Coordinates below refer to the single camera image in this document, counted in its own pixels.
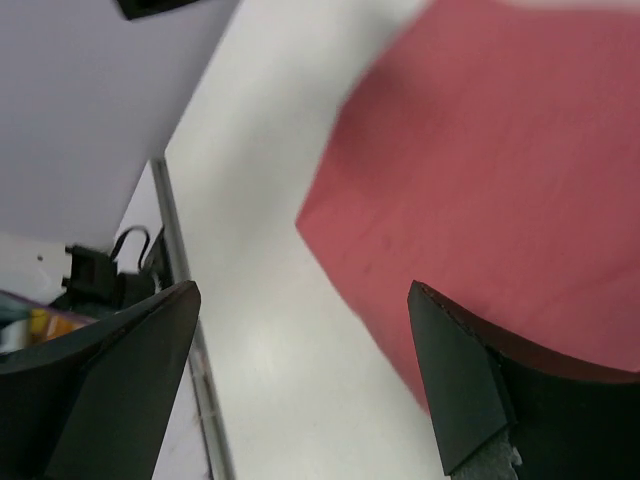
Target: metal rail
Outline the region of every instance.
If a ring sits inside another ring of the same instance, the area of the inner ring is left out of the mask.
[[[191,275],[167,162],[164,158],[155,159],[152,160],[151,166],[160,204],[160,214],[164,223],[164,237],[173,280],[175,282],[190,280]],[[209,365],[202,323],[199,320],[189,352],[189,365],[202,423],[202,433],[209,457],[211,476],[214,480],[235,480],[231,453]]]

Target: wall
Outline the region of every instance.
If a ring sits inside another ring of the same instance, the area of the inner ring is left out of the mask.
[[[0,231],[109,244],[237,0],[137,22],[112,0],[0,4]]]

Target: white surface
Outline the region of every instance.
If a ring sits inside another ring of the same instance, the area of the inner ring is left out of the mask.
[[[339,104],[419,3],[245,0],[167,149],[240,480],[443,478],[294,227]]]
[[[162,229],[162,218],[156,195],[151,164],[145,166],[131,201],[122,218],[116,238],[126,228],[142,225],[151,234],[151,244]],[[131,233],[118,255],[120,271],[135,272],[138,257],[144,244],[144,236]],[[164,441],[153,473],[154,480],[202,480],[207,479],[209,464],[204,447],[200,417],[187,366],[180,381]]]
[[[31,336],[29,334],[29,320],[18,320],[2,329],[0,332],[2,341],[0,343],[0,353],[15,352],[22,350],[29,344]]]
[[[70,273],[64,243],[0,233],[0,290],[50,303],[64,292],[62,277]]]

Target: black cable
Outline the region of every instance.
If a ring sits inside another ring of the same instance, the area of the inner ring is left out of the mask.
[[[138,258],[138,271],[142,271],[142,261],[144,260],[144,256],[147,253],[147,249],[149,248],[149,244],[151,243],[151,235],[149,234],[149,230],[141,225],[134,225],[133,227],[127,228],[123,231],[118,239],[116,240],[116,244],[113,246],[113,250],[111,250],[111,260],[115,260],[120,250],[122,250],[122,245],[124,245],[124,241],[127,239],[131,232],[141,232],[145,236],[144,246],[142,247],[142,251],[140,252],[140,257]]]

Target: colorful object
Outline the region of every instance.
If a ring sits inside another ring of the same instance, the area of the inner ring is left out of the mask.
[[[95,320],[59,312],[8,292],[0,292],[0,353],[47,342],[93,323]]]
[[[640,370],[640,16],[438,0],[346,102],[297,226],[424,404],[412,280]]]

